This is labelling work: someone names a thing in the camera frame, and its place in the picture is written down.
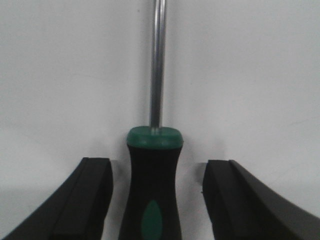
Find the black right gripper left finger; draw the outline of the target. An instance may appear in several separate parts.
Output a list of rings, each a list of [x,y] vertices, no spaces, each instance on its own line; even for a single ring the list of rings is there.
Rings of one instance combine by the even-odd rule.
[[[113,194],[108,158],[84,157],[63,184],[6,240],[100,240]]]

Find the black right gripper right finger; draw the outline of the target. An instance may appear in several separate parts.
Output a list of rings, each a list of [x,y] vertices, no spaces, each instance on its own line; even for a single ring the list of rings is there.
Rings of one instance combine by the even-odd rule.
[[[203,197],[216,240],[318,240],[320,219],[235,160],[209,160]]]

